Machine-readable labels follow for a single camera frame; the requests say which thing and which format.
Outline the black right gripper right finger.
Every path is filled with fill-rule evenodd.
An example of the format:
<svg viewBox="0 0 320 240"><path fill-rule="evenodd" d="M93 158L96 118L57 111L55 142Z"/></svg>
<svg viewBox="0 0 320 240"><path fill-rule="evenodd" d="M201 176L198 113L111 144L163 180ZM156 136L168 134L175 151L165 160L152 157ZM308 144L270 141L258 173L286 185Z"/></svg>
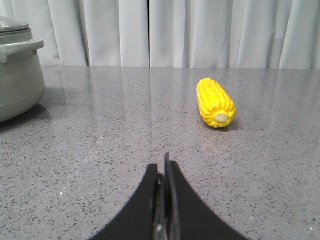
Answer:
<svg viewBox="0 0 320 240"><path fill-rule="evenodd" d="M198 196L178 163L164 157L167 236L170 240L244 240Z"/></svg>

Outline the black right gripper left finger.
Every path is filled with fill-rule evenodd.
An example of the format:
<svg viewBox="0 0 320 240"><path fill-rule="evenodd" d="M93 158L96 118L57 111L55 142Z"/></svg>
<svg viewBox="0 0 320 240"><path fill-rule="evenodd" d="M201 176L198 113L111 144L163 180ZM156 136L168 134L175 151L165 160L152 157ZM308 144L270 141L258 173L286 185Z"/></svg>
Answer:
<svg viewBox="0 0 320 240"><path fill-rule="evenodd" d="M93 240L161 240L163 238L163 175L149 164L137 190L122 210Z"/></svg>

